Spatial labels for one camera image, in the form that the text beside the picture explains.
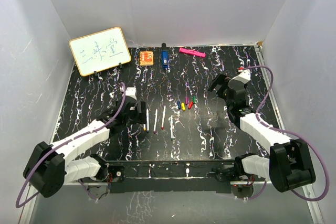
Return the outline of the white pen with blue tip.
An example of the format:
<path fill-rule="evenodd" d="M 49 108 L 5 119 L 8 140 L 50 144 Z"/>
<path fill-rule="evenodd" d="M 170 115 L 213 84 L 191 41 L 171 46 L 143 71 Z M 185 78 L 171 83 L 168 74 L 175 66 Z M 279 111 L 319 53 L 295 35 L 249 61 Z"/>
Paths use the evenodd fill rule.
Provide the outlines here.
<path fill-rule="evenodd" d="M 149 133 L 149 109 L 146 109 L 146 132 Z"/>

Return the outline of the white pen with purple tip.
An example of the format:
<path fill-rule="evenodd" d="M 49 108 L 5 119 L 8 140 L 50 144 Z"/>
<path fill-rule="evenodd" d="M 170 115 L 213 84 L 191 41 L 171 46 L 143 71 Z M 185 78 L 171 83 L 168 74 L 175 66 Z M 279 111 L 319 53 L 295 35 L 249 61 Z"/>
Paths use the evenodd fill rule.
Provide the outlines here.
<path fill-rule="evenodd" d="M 153 133 L 156 134 L 156 126 L 157 126 L 157 120 L 158 120 L 158 109 L 155 109 L 155 117 L 154 117 L 154 127 L 153 127 Z"/>

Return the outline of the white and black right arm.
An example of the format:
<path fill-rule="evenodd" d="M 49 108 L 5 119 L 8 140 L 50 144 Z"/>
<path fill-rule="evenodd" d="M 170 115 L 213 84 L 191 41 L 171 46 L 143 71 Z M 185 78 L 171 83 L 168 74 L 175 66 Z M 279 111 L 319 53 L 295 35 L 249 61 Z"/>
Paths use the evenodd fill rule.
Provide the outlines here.
<path fill-rule="evenodd" d="M 316 180 L 308 144 L 272 130 L 264 120 L 258 119 L 247 101 L 247 82 L 250 72 L 244 70 L 231 78 L 219 74 L 210 84 L 208 91 L 216 92 L 224 99 L 227 114 L 232 124 L 255 139 L 269 154 L 267 158 L 256 154 L 245 154 L 236 158 L 234 174 L 240 180 L 257 175 L 270 181 L 279 192 L 289 191 Z"/>

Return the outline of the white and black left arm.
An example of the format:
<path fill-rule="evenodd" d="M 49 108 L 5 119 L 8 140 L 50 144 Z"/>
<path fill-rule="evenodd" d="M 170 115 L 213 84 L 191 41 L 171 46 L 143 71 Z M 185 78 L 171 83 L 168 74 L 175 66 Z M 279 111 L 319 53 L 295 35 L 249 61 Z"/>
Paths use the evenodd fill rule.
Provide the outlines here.
<path fill-rule="evenodd" d="M 117 107 L 108 109 L 79 132 L 53 144 L 37 144 L 23 171 L 23 177 L 43 197 L 53 196 L 70 182 L 83 178 L 101 182 L 108 178 L 107 162 L 96 154 L 79 156 L 128 124 L 146 124 L 146 103 L 126 96 Z"/>

